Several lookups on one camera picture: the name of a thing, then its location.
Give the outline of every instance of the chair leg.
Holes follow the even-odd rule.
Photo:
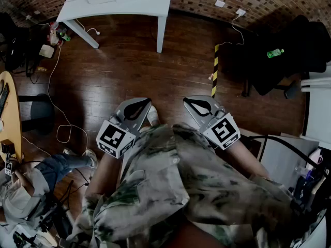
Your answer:
[[[242,97],[249,97],[252,90],[252,83],[249,79],[244,80],[244,90],[242,92]]]

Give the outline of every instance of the power outlet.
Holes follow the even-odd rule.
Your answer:
[[[225,5],[225,3],[221,0],[217,0],[215,3],[215,6],[218,6],[218,7],[223,7],[224,5]]]
[[[244,14],[246,14],[246,11],[243,11],[242,9],[238,9],[236,14],[238,14],[239,16],[243,16]]]

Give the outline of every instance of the table leg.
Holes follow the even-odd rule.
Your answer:
[[[167,17],[159,17],[159,23],[157,26],[157,48],[156,52],[162,52],[164,30],[166,28]]]
[[[94,49],[99,48],[99,44],[74,20],[63,21],[68,27],[76,32],[82,39],[90,44]]]

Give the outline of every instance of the white wall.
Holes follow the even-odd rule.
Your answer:
[[[311,79],[331,77],[331,66],[324,73],[310,73]],[[306,137],[320,141],[320,146],[331,149],[331,89],[310,93]]]

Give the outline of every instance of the white table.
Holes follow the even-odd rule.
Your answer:
[[[143,14],[158,17],[157,52],[162,51],[170,0],[66,0],[57,22],[64,22],[94,48],[99,44],[75,21],[104,14]]]

